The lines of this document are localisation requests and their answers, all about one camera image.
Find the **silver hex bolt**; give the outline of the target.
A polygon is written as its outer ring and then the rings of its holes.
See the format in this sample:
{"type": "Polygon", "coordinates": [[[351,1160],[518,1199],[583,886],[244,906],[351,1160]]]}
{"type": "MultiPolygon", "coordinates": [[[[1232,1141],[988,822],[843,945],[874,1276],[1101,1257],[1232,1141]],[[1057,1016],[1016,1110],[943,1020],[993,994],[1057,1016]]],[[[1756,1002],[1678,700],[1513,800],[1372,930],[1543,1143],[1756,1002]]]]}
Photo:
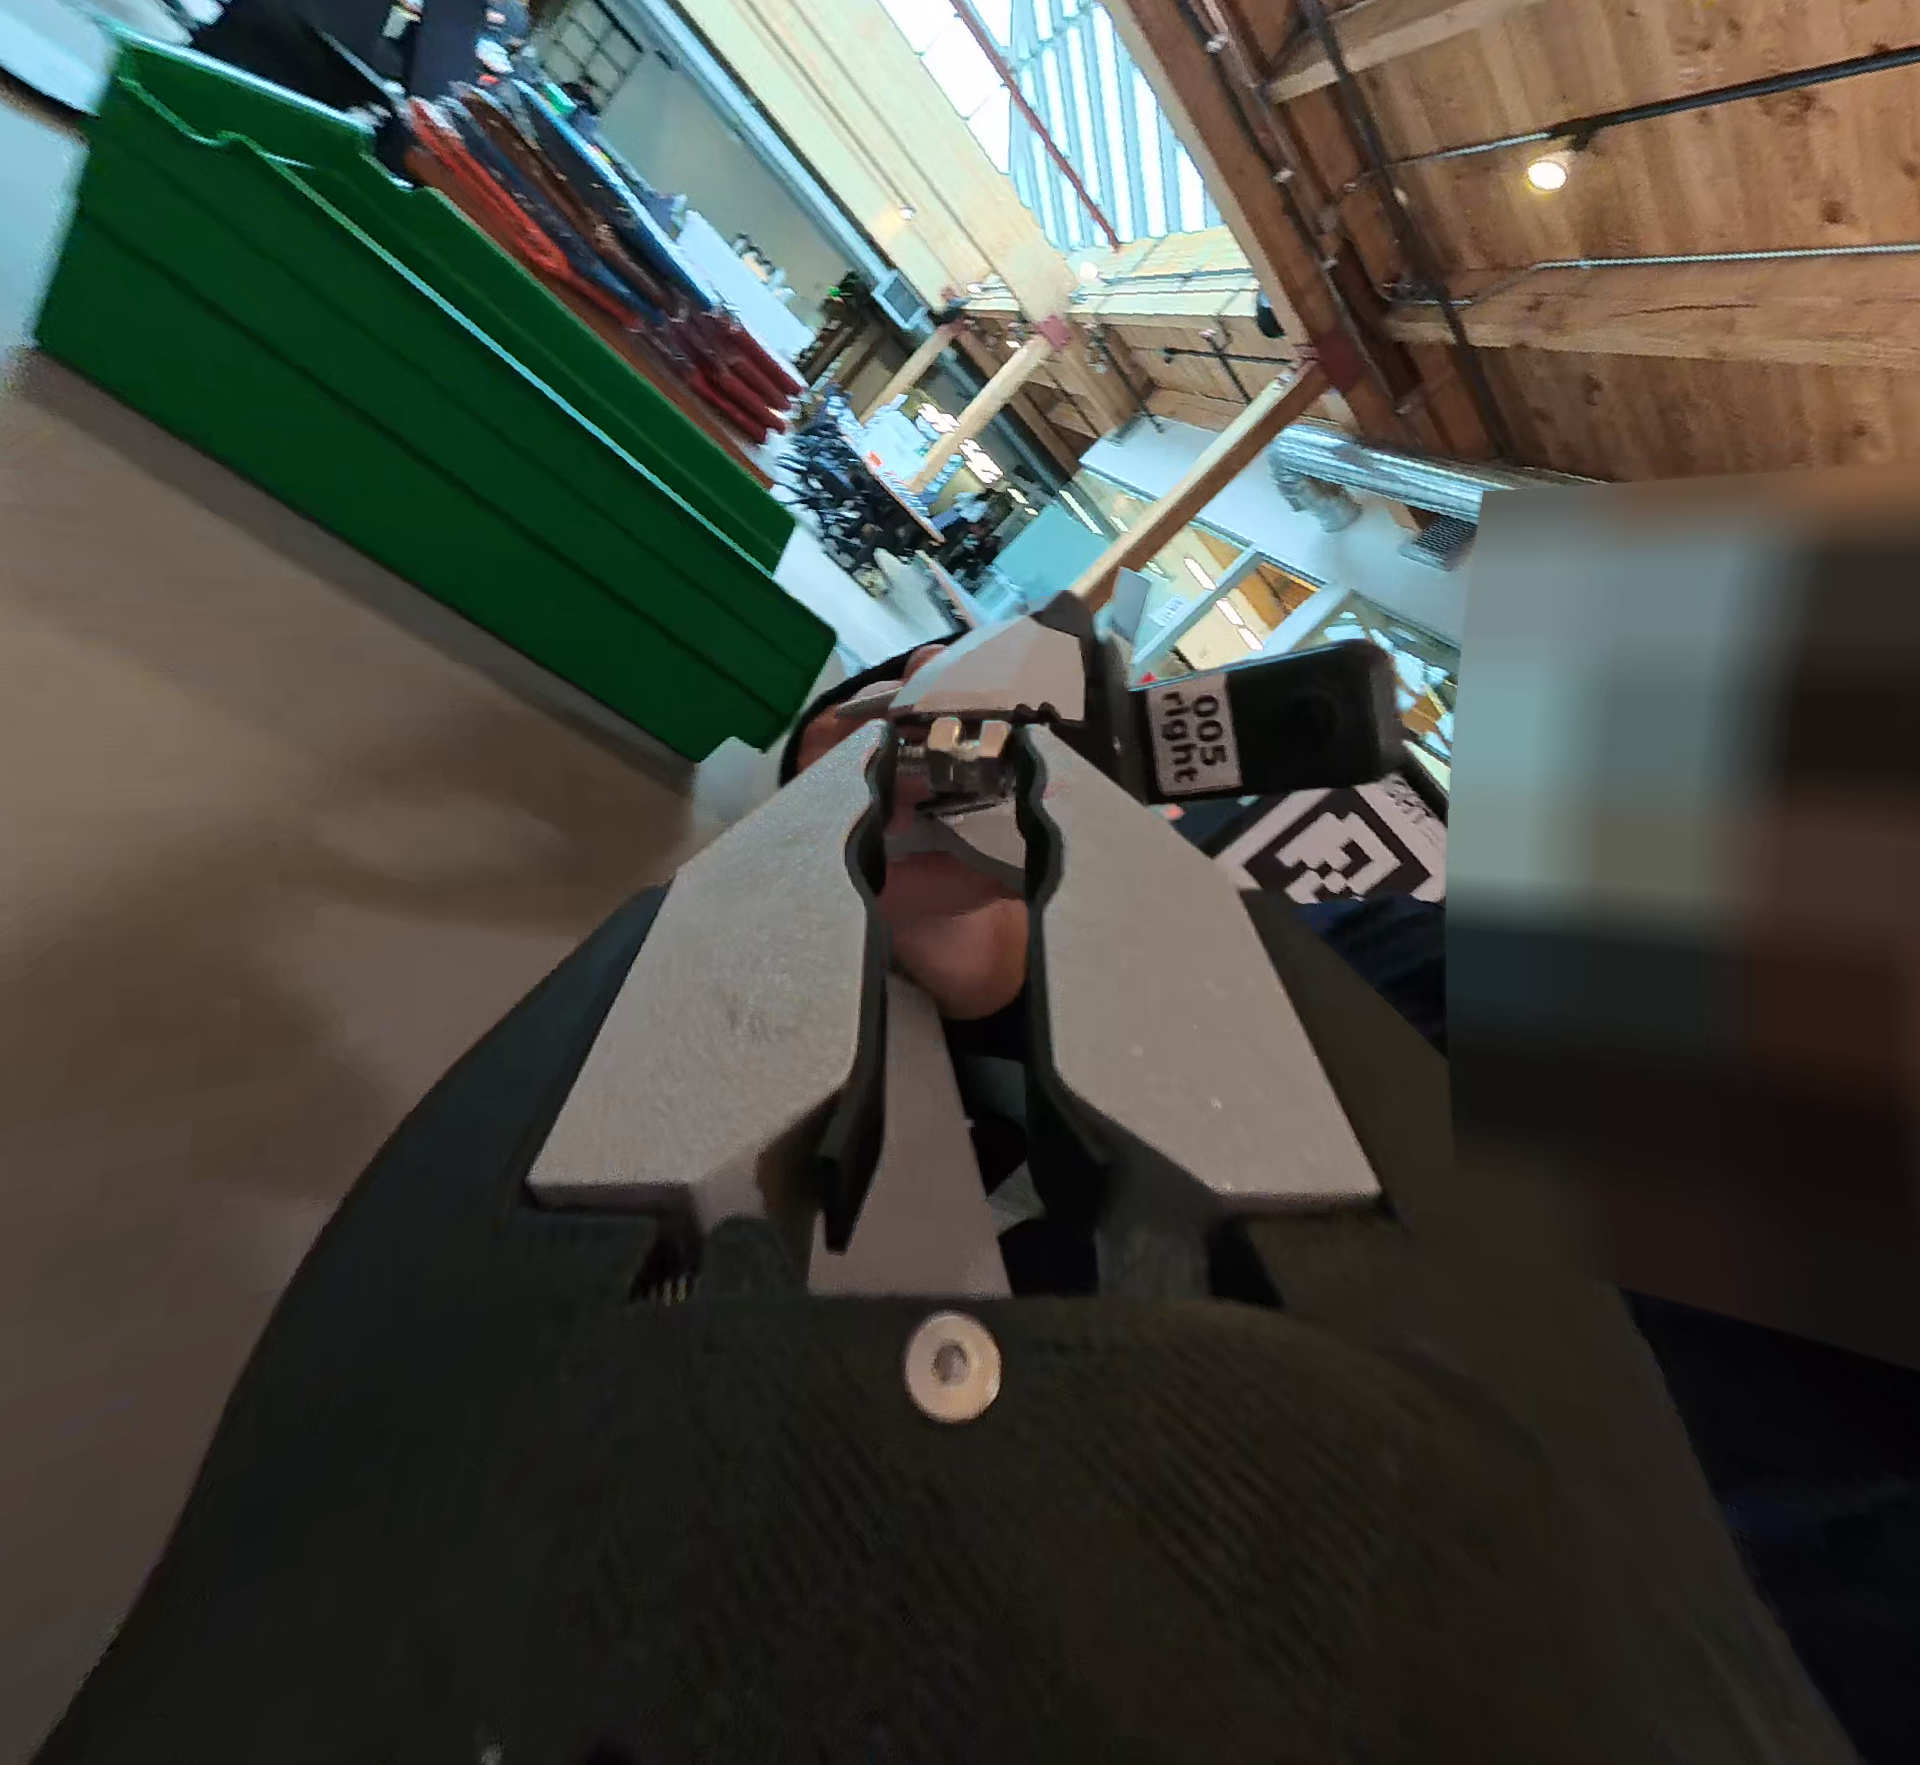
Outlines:
{"type": "Polygon", "coordinates": [[[907,744],[898,751],[896,777],[917,817],[990,812],[1011,785],[1006,755],[977,742],[907,744]]]}

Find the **silver air duct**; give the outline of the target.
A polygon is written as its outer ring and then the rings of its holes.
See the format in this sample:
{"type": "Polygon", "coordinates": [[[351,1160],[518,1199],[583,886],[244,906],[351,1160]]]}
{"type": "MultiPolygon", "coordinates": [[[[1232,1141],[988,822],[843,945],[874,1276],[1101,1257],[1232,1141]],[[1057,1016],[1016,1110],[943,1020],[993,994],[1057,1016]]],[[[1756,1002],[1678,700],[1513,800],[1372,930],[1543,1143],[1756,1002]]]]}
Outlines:
{"type": "Polygon", "coordinates": [[[1295,422],[1266,447],[1277,477],[1366,492],[1383,502],[1476,526],[1483,481],[1471,468],[1377,447],[1317,422],[1295,422]]]}

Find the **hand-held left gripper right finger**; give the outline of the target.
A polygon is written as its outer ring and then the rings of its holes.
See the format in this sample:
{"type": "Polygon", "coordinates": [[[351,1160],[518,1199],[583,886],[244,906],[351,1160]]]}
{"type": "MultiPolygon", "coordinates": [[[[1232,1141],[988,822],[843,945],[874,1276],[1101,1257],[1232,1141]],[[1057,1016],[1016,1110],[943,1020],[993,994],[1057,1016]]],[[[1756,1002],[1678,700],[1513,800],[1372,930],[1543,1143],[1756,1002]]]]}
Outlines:
{"type": "Polygon", "coordinates": [[[1018,729],[1034,1072],[1098,1232],[1368,1210],[1379,1175],[1238,890],[1046,725],[1018,729]]]}

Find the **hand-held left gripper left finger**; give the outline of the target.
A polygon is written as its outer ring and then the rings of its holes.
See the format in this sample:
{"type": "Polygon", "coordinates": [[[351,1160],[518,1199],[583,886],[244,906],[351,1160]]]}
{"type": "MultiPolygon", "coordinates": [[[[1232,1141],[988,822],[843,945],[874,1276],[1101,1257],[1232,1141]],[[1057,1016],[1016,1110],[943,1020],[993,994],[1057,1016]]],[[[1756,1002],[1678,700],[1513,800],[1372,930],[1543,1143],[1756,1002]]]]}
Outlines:
{"type": "Polygon", "coordinates": [[[883,1143],[895,760],[861,725],[674,877],[526,1175],[538,1203],[847,1249],[883,1143]]]}

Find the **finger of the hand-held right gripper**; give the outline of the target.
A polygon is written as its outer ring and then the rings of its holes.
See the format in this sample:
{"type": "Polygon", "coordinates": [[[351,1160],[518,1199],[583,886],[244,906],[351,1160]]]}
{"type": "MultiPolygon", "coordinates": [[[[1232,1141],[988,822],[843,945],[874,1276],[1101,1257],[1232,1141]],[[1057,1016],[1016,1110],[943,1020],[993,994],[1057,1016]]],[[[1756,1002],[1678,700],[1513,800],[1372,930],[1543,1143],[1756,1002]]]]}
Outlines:
{"type": "Polygon", "coordinates": [[[840,703],[837,725],[876,722],[898,735],[928,735],[938,722],[1080,728],[1091,717],[1089,694],[1089,614],[1044,607],[971,628],[896,687],[840,703]]]}

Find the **green plastic bin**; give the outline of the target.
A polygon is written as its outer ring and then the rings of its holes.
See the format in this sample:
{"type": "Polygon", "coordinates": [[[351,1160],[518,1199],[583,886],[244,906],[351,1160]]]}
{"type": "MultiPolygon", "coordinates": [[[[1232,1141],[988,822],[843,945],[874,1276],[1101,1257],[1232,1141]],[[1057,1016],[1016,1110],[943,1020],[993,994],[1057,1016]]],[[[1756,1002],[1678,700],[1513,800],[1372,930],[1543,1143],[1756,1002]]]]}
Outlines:
{"type": "Polygon", "coordinates": [[[688,760],[833,650],[743,457],[359,123],[187,49],[118,38],[35,340],[688,760]]]}

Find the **framed black white marker sign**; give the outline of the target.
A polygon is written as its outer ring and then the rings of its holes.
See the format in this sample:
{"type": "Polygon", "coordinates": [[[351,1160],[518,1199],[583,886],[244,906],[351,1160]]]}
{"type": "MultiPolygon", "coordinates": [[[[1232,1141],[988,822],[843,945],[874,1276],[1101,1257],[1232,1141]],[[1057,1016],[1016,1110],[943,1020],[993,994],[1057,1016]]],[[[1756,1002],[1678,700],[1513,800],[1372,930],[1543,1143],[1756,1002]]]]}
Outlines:
{"type": "Polygon", "coordinates": [[[1202,841],[1240,888],[1295,906],[1445,901],[1444,800],[1410,773],[1368,785],[1260,795],[1202,841]]]}

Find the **stack of folded colourful cloths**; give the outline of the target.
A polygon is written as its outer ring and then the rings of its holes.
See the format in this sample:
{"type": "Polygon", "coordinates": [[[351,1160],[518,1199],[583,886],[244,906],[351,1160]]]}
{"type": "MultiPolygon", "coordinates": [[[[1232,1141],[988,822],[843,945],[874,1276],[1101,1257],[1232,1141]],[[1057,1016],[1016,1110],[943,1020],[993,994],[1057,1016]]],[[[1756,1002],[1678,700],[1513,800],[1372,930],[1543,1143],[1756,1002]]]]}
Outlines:
{"type": "Polygon", "coordinates": [[[681,263],[613,163],[532,88],[404,97],[404,164],[718,441],[760,450],[801,384],[681,263]]]}

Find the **person's right hand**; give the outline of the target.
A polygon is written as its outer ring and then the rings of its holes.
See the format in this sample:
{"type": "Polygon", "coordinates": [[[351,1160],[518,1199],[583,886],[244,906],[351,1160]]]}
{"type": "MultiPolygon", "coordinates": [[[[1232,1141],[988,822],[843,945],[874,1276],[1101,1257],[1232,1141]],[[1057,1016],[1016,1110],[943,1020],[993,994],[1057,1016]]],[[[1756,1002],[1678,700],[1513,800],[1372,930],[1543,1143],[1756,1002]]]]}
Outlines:
{"type": "MultiPolygon", "coordinates": [[[[780,749],[779,785],[825,757],[861,728],[843,708],[889,698],[956,636],[928,643],[813,694],[796,732],[780,749]]],[[[892,780],[885,826],[886,871],[876,908],[885,920],[891,961],[932,996],[943,1019],[984,1020],[1012,1007],[1027,970],[1027,904],[950,853],[907,849],[930,797],[922,773],[892,780]]]]}

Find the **wooden support post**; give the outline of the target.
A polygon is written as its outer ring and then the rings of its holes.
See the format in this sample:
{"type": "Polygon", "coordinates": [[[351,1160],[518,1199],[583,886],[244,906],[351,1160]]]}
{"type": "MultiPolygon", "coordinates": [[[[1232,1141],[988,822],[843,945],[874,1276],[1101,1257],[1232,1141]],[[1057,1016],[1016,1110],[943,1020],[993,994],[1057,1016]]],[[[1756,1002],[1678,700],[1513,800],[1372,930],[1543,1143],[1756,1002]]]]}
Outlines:
{"type": "Polygon", "coordinates": [[[1307,362],[1295,377],[1266,384],[1243,411],[1221,429],[1179,481],[1121,532],[1070,586],[1070,595],[1086,613],[1098,610],[1117,588],[1123,571],[1136,571],[1199,512],[1221,491],[1238,477],[1260,451],[1298,422],[1329,389],[1329,377],[1317,362],[1307,362]]]}

